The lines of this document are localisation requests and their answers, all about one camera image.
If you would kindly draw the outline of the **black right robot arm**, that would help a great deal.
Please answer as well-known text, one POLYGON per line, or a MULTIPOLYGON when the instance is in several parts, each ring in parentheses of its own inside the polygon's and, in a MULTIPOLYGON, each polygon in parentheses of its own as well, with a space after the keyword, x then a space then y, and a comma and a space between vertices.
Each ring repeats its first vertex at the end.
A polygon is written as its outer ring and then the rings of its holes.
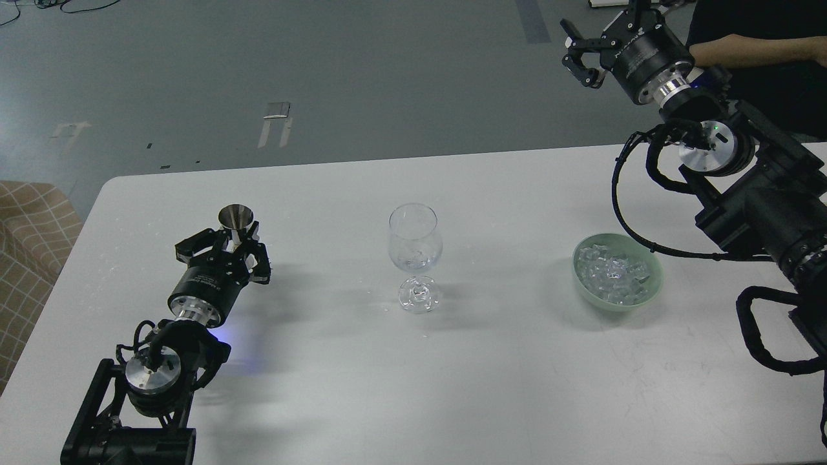
POLYGON ((825 372, 825 174, 821 161, 751 103, 728 101, 731 74, 697 65, 669 29, 665 15, 680 1, 630 1, 600 35, 585 38, 567 19, 562 65, 585 87, 616 79, 637 105, 656 103, 662 123, 633 132, 617 157, 612 209, 630 238, 651 253, 712 261, 774 262, 792 292, 750 286, 736 312, 748 353, 790 376, 825 372), (667 191, 690 194, 702 209, 695 225, 719 253, 692 253, 639 235, 624 220, 618 180, 639 143, 649 144, 645 169, 667 191), (789 318, 815 351, 803 361, 780 361, 764 346, 754 300, 791 306, 789 318))

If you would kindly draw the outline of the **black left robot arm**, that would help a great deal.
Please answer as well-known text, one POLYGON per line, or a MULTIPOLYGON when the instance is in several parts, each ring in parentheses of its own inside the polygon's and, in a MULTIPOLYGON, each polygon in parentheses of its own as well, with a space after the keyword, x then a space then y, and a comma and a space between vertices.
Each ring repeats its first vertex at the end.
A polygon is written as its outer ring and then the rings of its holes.
POLYGON ((98 365, 60 453, 62 464, 191 464, 197 431, 194 394, 229 359, 212 330, 225 324, 240 292, 271 281, 271 262, 250 209, 231 204, 218 229, 175 245, 186 266, 168 298, 172 318, 139 323, 130 344, 98 365))

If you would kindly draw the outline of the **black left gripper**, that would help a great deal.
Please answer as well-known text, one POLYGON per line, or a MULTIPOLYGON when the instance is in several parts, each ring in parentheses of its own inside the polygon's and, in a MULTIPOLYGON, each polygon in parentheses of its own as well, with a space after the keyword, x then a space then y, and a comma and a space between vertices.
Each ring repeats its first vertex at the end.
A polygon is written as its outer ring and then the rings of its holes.
POLYGON ((224 251, 224 230, 204 229, 174 245, 175 258, 186 264, 167 302, 177 320, 192 320, 207 329, 220 327, 249 282, 271 282, 271 261, 259 227, 252 221, 239 233, 240 255, 224 251))

